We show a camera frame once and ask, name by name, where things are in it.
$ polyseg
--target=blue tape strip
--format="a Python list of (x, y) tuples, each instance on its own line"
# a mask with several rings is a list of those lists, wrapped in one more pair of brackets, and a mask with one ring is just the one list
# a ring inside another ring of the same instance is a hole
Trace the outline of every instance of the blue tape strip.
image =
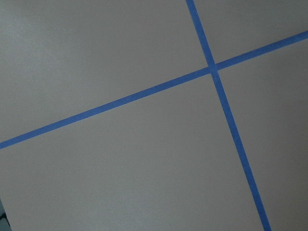
[[(294, 35), (294, 36), (291, 36), (291, 37), (283, 39), (283, 40), (280, 40), (280, 41), (272, 43), (270, 45), (255, 49), (253, 51), (238, 55), (236, 57), (227, 59), (225, 61), (222, 61), (222, 62), (217, 64), (217, 69), (221, 70), (223, 68), (241, 63), (241, 62), (246, 61), (248, 59), (255, 58), (259, 55), (271, 52), (273, 50), (282, 48), (284, 46), (302, 41), (304, 39), (308, 39), (308, 31)], [(188, 82), (188, 81), (193, 80), (195, 78), (199, 78), (199, 77), (201, 77), (203, 75), (207, 75), (209, 73), (210, 73), (210, 71), (209, 71), (209, 68), (207, 67), (207, 68), (203, 68), (201, 70), (192, 72), (190, 74), (175, 78), (175, 79), (170, 80), (168, 82), (165, 82), (165, 83), (156, 85), (154, 87), (148, 88), (146, 90), (142, 90), (140, 92), (134, 93), (134, 94), (129, 95), (127, 97), (124, 97), (122, 99), (112, 101), (110, 103), (99, 106), (97, 108), (90, 109), (90, 110), (85, 111), (83, 113), (71, 116), (69, 118), (66, 118), (66, 119), (60, 120), (58, 122), (46, 125), (46, 126), (41, 127), (39, 129), (27, 132), (23, 135), (11, 138), (11, 139), (6, 140), (6, 141), (3, 141), (3, 142), (0, 143), (0, 149), (9, 147), (11, 145), (14, 145), (16, 143), (19, 143), (19, 142), (22, 142), (22, 141), (25, 141), (25, 140), (28, 140), (28, 139), (33, 138), (35, 136), (39, 136), (41, 134), (55, 130), (57, 128), (75, 123), (75, 122), (80, 121), (82, 119), (88, 118), (90, 116), (94, 116), (96, 114), (99, 114), (99, 113), (102, 113), (102, 112), (105, 112), (105, 111), (108, 111), (110, 109), (119, 107), (119, 106), (127, 104), (129, 102), (141, 99), (143, 97), (155, 94), (155, 93), (160, 92), (162, 90), (166, 90), (168, 88), (171, 88), (171, 87), (177, 86), (179, 84)]]
[(262, 204), (262, 200), (261, 200), (258, 188), (257, 188), (257, 184), (256, 184), (256, 181), (254, 179), (252, 170), (250, 168), (250, 165), (249, 165), (249, 162), (248, 162), (248, 159), (247, 159), (244, 147), (243, 147), (243, 143), (241, 141), (240, 134), (239, 134), (238, 129), (236, 127), (236, 124), (235, 124), (235, 121), (234, 121), (234, 118), (233, 118), (233, 115), (232, 115), (232, 112), (231, 112), (231, 109), (230, 109), (230, 106), (229, 106), (229, 103), (228, 103), (228, 100), (227, 100), (227, 96), (226, 96), (224, 88), (222, 86), (222, 83), (221, 83), (221, 80), (220, 80), (220, 77), (219, 77), (219, 73), (218, 73), (218, 69), (217, 69), (216, 64), (214, 62), (212, 52), (210, 50), (210, 47), (208, 45), (208, 42), (207, 42), (207, 39), (206, 39), (206, 36), (205, 36), (205, 33), (204, 33), (204, 30), (202, 28), (201, 21), (200, 21), (200, 18), (198, 16), (198, 13), (197, 13), (197, 9), (195, 7), (193, 0), (186, 0), (186, 3), (187, 3), (187, 6), (189, 8), (189, 11), (191, 13), (192, 21), (193, 21), (193, 24), (194, 24), (195, 29), (197, 31), (199, 41), (201, 43), (201, 47), (202, 47), (203, 53), (205, 55), (205, 59), (207, 61), (208, 67), (210, 69), (210, 72), (211, 72), (211, 75), (212, 75), (212, 78), (213, 78), (213, 81), (214, 81), (214, 84), (215, 84), (215, 87), (216, 87), (216, 91), (218, 93), (219, 100), (220, 100), (220, 103), (222, 105), (222, 109), (225, 113), (230, 131), (231, 131), (231, 134), (232, 134), (232, 137), (233, 137), (233, 141), (234, 141), (234, 144), (236, 146), (236, 150), (237, 150), (238, 155), (240, 157), (240, 160), (241, 160), (241, 163), (242, 163), (242, 166), (243, 166), (243, 169), (244, 169), (244, 172), (245, 172), (251, 193), (253, 195), (253, 198), (254, 198), (258, 213), (259, 213), (259, 217), (260, 217), (262, 225), (263, 225), (263, 229), (265, 231), (270, 231), (271, 230), (270, 223), (269, 223), (269, 220), (267, 218), (264, 206)]
[(90, 110), (82, 112), (80, 114), (71, 116), (69, 118), (60, 120), (58, 122), (46, 125), (44, 127), (38, 128), (36, 130), (27, 132), (23, 135), (20, 135), (20, 136), (14, 137), (12, 139), (9, 139), (7, 141), (1, 142), (0, 143), (0, 149), (6, 148), (8, 146), (11, 146), (13, 144), (16, 144), (16, 143), (19, 143), (19, 142), (22, 142), (22, 141), (25, 141), (25, 140), (28, 140), (28, 139), (33, 138), (35, 136), (39, 136), (41, 134), (55, 130), (57, 128), (61, 128), (63, 126), (75, 123), (75, 122), (80, 121), (82, 119), (97, 115), (97, 114), (105, 112), (105, 111), (108, 111), (110, 109), (125, 105), (125, 104), (133, 102), (135, 100), (144, 98), (146, 96), (153, 95), (153, 94), (158, 93), (160, 91), (163, 91), (163, 90), (169, 89), (171, 87), (177, 86), (179, 84), (188, 82), (190, 80), (199, 78), (199, 77), (207, 75), (209, 73), (210, 72), (209, 72), (208, 68), (203, 68), (201, 70), (194, 71), (194, 72), (189, 73), (187, 75), (175, 78), (175, 79), (167, 81), (165, 83), (156, 85), (154, 87), (151, 87), (151, 88), (148, 88), (148, 89), (145, 89), (145, 90), (142, 90), (142, 91), (139, 91), (137, 93), (126, 96), (124, 98), (112, 101), (112, 102), (104, 104), (102, 106), (90, 109)]

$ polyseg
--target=blue cross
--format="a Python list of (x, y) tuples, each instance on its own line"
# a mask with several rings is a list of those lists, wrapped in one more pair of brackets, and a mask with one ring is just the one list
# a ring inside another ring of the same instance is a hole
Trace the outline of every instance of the blue cross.
[(238, 129), (236, 127), (236, 124), (235, 124), (235, 121), (234, 121), (234, 118), (233, 118), (233, 115), (232, 115), (232, 112), (231, 112), (231, 109), (230, 109), (230, 106), (229, 106), (229, 103), (228, 103), (228, 99), (226, 97), (224, 88), (222, 86), (218, 71), (221, 70), (221, 69), (227, 68), (229, 66), (244, 62), (246, 60), (255, 58), (257, 56), (263, 55), (265, 53), (274, 51), (276, 49), (280, 49), (282, 47), (291, 45), (293, 43), (302, 41), (304, 39), (308, 39), (308, 31), (305, 31), (305, 32), (299, 33), (297, 35), (288, 37), (286, 39), (274, 42), (274, 43), (269, 44), (267, 46), (255, 49), (253, 51), (246, 52), (244, 54), (241, 54), (241, 55), (235, 56), (233, 58), (227, 59), (225, 61), (222, 61), (220, 63), (215, 63), (211, 49), (209, 47), (209, 44), (207, 42), (204, 30), (203, 30), (203, 27), (201, 25), (200, 18), (198, 16), (198, 12), (197, 12), (197, 9), (195, 7), (195, 4), (194, 4), (193, 0), (186, 0), (186, 3), (187, 3), (187, 6), (189, 8), (189, 11), (190, 11), (196, 32), (198, 34), (198, 38), (199, 38), (203, 53), (205, 55), (205, 59), (208, 63), (208, 67), (194, 71), (194, 72), (191, 72), (189, 74), (186, 74), (186, 75), (183, 75), (181, 77), (172, 79), (170, 81), (158, 84), (156, 86), (153, 86), (153, 87), (150, 87), (148, 89), (139, 91), (137, 93), (123, 97), (121, 99), (118, 99), (118, 100), (112, 101), (110, 103), (101, 105), (99, 107), (87, 110), (87, 111), (79, 113), (77, 115), (73, 115), (73, 116), (68, 117), (66, 119), (63, 119), (63, 120), (54, 122), (52, 124), (43, 126), (43, 127), (38, 128), (36, 130), (33, 130), (33, 131), (27, 132), (25, 134), (22, 134), (20, 136), (11, 138), (9, 140), (0, 142), (0, 149), (9, 147), (11, 145), (17, 144), (19, 142), (22, 142), (22, 141), (25, 141), (25, 140), (28, 140), (28, 139), (31, 139), (35, 136), (42, 135), (46, 132), (50, 132), (52, 130), (64, 127), (66, 125), (78, 122), (80, 120), (83, 120), (83, 119), (86, 119), (88, 117), (97, 115), (99, 113), (103, 113), (103, 112), (111, 110), (113, 108), (125, 105), (125, 104), (133, 102), (133, 101), (136, 101), (138, 99), (153, 95), (153, 94), (158, 93), (160, 91), (163, 91), (163, 90), (169, 89), (171, 87), (180, 85), (182, 83), (191, 81), (193, 79), (205, 76), (207, 74), (211, 74), (212, 79), (213, 79), (214, 84), (215, 84), (216, 91), (217, 91), (218, 96), (219, 96), (219, 100), (220, 100), (222, 109), (224, 111), (224, 114), (226, 116), (226, 119), (227, 119), (227, 122), (228, 122), (228, 125), (229, 125), (229, 128), (230, 128), (230, 132), (231, 132), (234, 144), (236, 146), (239, 158), (241, 160), (241, 163), (242, 163), (242, 166), (243, 166), (243, 169), (244, 169), (244, 172), (245, 172), (245, 175), (246, 175), (246, 178), (247, 178), (253, 199), (255, 201), (257, 211), (258, 211), (261, 223), (263, 225), (263, 229), (264, 229), (264, 231), (270, 231), (271, 230), (270, 224), (269, 224), (269, 221), (268, 221), (268, 218), (267, 218), (267, 215), (266, 215), (266, 212), (265, 212), (259, 191), (257, 189), (257, 184), (256, 184), (256, 181), (254, 179), (252, 170), (250, 168), (250, 165), (249, 165), (249, 162), (248, 162), (248, 159), (247, 159), (244, 147), (243, 147), (243, 143), (241, 141), (240, 134), (239, 134)]

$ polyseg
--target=gray floor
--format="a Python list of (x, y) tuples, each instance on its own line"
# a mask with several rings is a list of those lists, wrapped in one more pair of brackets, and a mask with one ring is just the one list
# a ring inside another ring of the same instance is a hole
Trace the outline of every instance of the gray floor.
[[(304, 0), (195, 2), (216, 62), (308, 28)], [(185, 1), (0, 11), (1, 141), (207, 66)], [(219, 72), (274, 231), (308, 229), (307, 60), (305, 40)], [(210, 75), (0, 154), (13, 231), (262, 230)]]

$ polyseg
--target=black cable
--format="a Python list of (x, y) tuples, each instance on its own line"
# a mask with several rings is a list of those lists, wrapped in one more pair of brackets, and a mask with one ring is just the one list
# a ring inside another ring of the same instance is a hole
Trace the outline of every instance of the black cable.
[(3, 218), (6, 219), (6, 222), (8, 223), (8, 225), (11, 226), (10, 223), (9, 223), (9, 220), (8, 220), (8, 218), (7, 218), (7, 216), (6, 216), (6, 213), (3, 213), (3, 214), (0, 216), (0, 220), (2, 220)]

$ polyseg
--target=blue line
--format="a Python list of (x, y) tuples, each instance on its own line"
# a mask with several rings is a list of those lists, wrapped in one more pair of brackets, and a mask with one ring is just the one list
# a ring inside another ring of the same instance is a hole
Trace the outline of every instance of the blue line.
[[(270, 45), (258, 48), (256, 50), (238, 55), (236, 57), (227, 59), (225, 61), (222, 61), (222, 62), (217, 64), (217, 69), (221, 70), (223, 68), (238, 64), (238, 63), (246, 61), (248, 59), (252, 59), (252, 58), (257, 57), (259, 55), (271, 52), (273, 50), (276, 50), (276, 49), (282, 48), (284, 46), (299, 42), (299, 41), (304, 40), (304, 39), (308, 39), (308, 31), (294, 35), (294, 36), (291, 36), (291, 37), (283, 39), (283, 40), (280, 40), (280, 41), (272, 43)], [(90, 109), (90, 110), (85, 111), (83, 113), (71, 116), (69, 118), (60, 120), (58, 122), (46, 125), (44, 127), (38, 128), (36, 130), (27, 132), (27, 133), (22, 134), (20, 136), (17, 136), (17, 137), (11, 138), (9, 140), (3, 141), (3, 142), (0, 143), (0, 149), (9, 147), (11, 145), (17, 144), (17, 143), (25, 141), (25, 140), (28, 140), (28, 139), (33, 138), (35, 136), (42, 135), (46, 132), (49, 132), (49, 131), (55, 130), (57, 128), (61, 128), (63, 126), (75, 123), (75, 122), (80, 121), (82, 119), (94, 116), (96, 114), (99, 114), (99, 113), (102, 113), (102, 112), (105, 112), (105, 111), (108, 111), (110, 109), (119, 107), (119, 106), (127, 104), (129, 102), (141, 99), (143, 97), (155, 94), (155, 93), (160, 92), (162, 90), (166, 90), (168, 88), (171, 88), (171, 87), (177, 86), (179, 84), (188, 82), (188, 81), (193, 80), (195, 78), (199, 78), (199, 77), (201, 77), (203, 75), (207, 75), (209, 73), (210, 73), (210, 71), (209, 71), (209, 68), (207, 67), (207, 68), (203, 68), (201, 70), (192, 72), (190, 74), (175, 78), (175, 79), (170, 80), (168, 82), (165, 82), (165, 83), (156, 85), (154, 87), (148, 88), (146, 90), (142, 90), (140, 92), (126, 96), (122, 99), (112, 101), (110, 103), (107, 103), (107, 104), (104, 104), (102, 106)]]
[(82, 119), (85, 119), (85, 118), (97, 115), (97, 114), (105, 112), (105, 111), (108, 111), (110, 109), (113, 109), (113, 108), (125, 105), (125, 104), (133, 102), (135, 100), (144, 98), (146, 96), (153, 95), (153, 94), (158, 93), (160, 91), (163, 91), (163, 90), (169, 89), (171, 87), (177, 86), (179, 84), (188, 82), (190, 80), (199, 78), (199, 77), (207, 75), (209, 73), (210, 72), (209, 72), (208, 68), (203, 68), (201, 70), (194, 71), (194, 72), (189, 73), (187, 75), (175, 78), (173, 80), (170, 80), (170, 81), (167, 81), (165, 83), (156, 85), (154, 87), (151, 87), (151, 88), (139, 91), (137, 93), (134, 93), (132, 95), (126, 96), (124, 98), (112, 101), (112, 102), (104, 104), (102, 106), (90, 109), (90, 110), (82, 112), (80, 114), (71, 116), (69, 118), (66, 118), (66, 119), (60, 120), (58, 122), (46, 125), (44, 127), (38, 128), (38, 129), (33, 130), (33, 131), (27, 132), (27, 133), (25, 133), (23, 135), (14, 137), (14, 138), (9, 139), (7, 141), (3, 141), (3, 142), (0, 143), (0, 149), (3, 149), (3, 148), (6, 148), (8, 146), (11, 146), (13, 144), (16, 144), (16, 143), (19, 143), (19, 142), (31, 139), (31, 138), (33, 138), (35, 136), (39, 136), (41, 134), (44, 134), (46, 132), (55, 130), (57, 128), (61, 128), (63, 126), (75, 123), (75, 122), (80, 121)]
[(202, 25), (201, 25), (200, 18), (198, 16), (197, 9), (195, 7), (193, 0), (186, 0), (186, 3), (187, 3), (187, 6), (189, 8), (189, 11), (191, 13), (192, 21), (193, 21), (193, 24), (194, 24), (195, 29), (197, 31), (199, 41), (200, 41), (203, 53), (205, 55), (205, 59), (207, 61), (208, 67), (210, 69), (210, 72), (211, 72), (211, 75), (212, 75), (212, 78), (213, 78), (213, 81), (214, 81), (214, 84), (215, 84), (215, 87), (216, 87), (216, 91), (218, 93), (219, 100), (220, 100), (220, 103), (222, 105), (222, 109), (225, 113), (230, 131), (231, 131), (231, 134), (232, 134), (232, 137), (233, 137), (233, 141), (234, 141), (234, 144), (236, 146), (236, 150), (237, 150), (238, 155), (240, 157), (240, 160), (241, 160), (241, 163), (242, 163), (242, 166), (243, 166), (243, 169), (244, 169), (244, 172), (245, 172), (251, 193), (253, 195), (253, 198), (254, 198), (258, 213), (259, 213), (259, 217), (260, 217), (262, 225), (263, 225), (263, 229), (265, 231), (270, 231), (271, 230), (270, 223), (269, 223), (269, 220), (266, 216), (266, 212), (265, 212), (264, 206), (262, 204), (262, 200), (261, 200), (258, 188), (257, 188), (257, 184), (256, 184), (256, 181), (254, 179), (252, 170), (250, 168), (250, 165), (249, 165), (249, 162), (248, 162), (248, 159), (247, 159), (244, 147), (243, 147), (243, 143), (241, 141), (240, 134), (237, 130), (237, 127), (236, 127), (236, 124), (235, 124), (235, 121), (234, 121), (234, 118), (233, 118), (233, 115), (232, 115), (232, 112), (231, 112), (231, 109), (230, 109), (230, 106), (229, 106), (229, 103), (228, 103), (227, 96), (225, 94), (224, 88), (222, 86), (222, 83), (221, 83), (221, 80), (220, 80), (220, 77), (219, 77), (218, 69), (216, 67), (212, 52), (211, 52), (210, 47), (208, 45), (204, 30), (203, 30)]

